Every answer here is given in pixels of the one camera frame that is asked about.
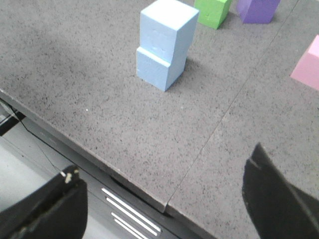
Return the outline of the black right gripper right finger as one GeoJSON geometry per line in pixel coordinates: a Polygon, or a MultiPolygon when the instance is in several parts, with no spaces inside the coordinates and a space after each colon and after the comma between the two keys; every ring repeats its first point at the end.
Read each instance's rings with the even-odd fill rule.
{"type": "Polygon", "coordinates": [[[319,201],[288,182],[258,143],[247,159],[242,197],[262,239],[317,239],[319,201]]]}

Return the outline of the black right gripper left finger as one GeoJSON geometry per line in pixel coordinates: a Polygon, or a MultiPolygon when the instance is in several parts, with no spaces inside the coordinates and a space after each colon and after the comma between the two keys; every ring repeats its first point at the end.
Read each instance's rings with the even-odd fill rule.
{"type": "Polygon", "coordinates": [[[88,221],[87,183],[70,165],[0,214],[2,239],[81,239],[88,221]]]}

